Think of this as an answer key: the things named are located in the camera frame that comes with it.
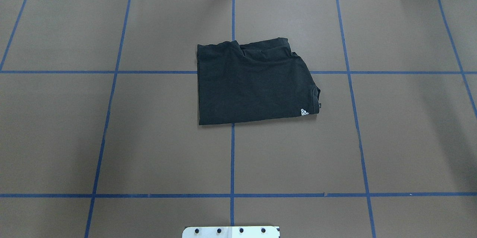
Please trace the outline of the black t-shirt with logo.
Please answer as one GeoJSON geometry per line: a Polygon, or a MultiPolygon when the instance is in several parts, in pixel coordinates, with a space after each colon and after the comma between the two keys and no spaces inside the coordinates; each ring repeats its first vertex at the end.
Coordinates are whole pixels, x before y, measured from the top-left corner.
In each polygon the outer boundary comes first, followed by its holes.
{"type": "Polygon", "coordinates": [[[320,89],[287,38],[198,45],[196,59],[200,125],[320,112],[320,89]]]}

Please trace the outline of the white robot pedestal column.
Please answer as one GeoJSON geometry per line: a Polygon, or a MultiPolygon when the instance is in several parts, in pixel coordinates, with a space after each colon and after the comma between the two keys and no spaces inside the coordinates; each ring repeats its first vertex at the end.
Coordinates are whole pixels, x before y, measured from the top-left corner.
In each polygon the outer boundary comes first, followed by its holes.
{"type": "Polygon", "coordinates": [[[278,226],[191,226],[183,238],[280,238],[278,226]]]}

